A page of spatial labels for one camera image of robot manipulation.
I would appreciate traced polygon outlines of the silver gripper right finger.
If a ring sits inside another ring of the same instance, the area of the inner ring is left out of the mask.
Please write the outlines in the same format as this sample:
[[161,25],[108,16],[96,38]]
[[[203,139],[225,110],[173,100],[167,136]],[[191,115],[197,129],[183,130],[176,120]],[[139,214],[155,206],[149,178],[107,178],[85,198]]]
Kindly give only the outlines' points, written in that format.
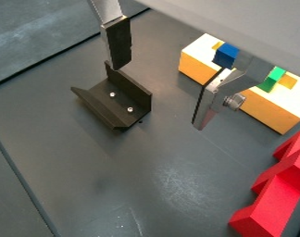
[[275,65],[256,56],[235,62],[232,70],[221,69],[212,82],[203,89],[195,114],[193,127],[203,130],[224,107],[238,111],[247,99],[243,91],[262,84],[275,69]]

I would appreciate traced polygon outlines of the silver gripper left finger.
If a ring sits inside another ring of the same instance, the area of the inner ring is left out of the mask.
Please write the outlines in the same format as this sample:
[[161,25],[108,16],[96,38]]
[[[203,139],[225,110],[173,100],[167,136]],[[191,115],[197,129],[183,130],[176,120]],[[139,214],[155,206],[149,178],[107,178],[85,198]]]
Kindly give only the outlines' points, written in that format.
[[119,70],[132,61],[131,18],[124,14],[119,0],[88,0],[88,2],[101,21],[111,66]]

